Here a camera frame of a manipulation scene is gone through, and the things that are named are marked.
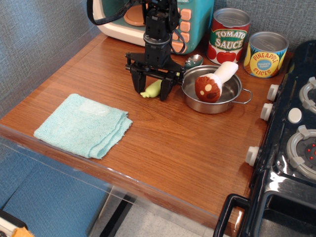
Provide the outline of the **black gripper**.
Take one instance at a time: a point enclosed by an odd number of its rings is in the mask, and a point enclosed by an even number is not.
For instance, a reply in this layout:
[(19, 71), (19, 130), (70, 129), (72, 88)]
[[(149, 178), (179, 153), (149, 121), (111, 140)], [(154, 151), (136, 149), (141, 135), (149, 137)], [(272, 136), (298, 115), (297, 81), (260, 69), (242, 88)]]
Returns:
[(154, 39), (143, 37), (144, 53), (126, 53), (126, 69), (131, 72), (134, 89), (137, 93), (144, 91), (146, 76), (162, 79), (160, 100), (165, 101), (173, 88), (173, 83), (183, 81), (185, 69), (171, 59), (171, 37)]

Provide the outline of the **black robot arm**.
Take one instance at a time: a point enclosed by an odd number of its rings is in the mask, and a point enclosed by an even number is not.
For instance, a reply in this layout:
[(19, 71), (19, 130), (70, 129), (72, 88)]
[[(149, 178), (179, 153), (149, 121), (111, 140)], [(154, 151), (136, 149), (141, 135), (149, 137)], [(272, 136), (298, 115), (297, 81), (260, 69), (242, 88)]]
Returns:
[(167, 99), (174, 85), (183, 80), (185, 68), (171, 58), (172, 36), (180, 23), (175, 0), (141, 1), (145, 33), (144, 53), (127, 53), (125, 68), (130, 71), (134, 89), (145, 89), (146, 76), (161, 80), (160, 100)]

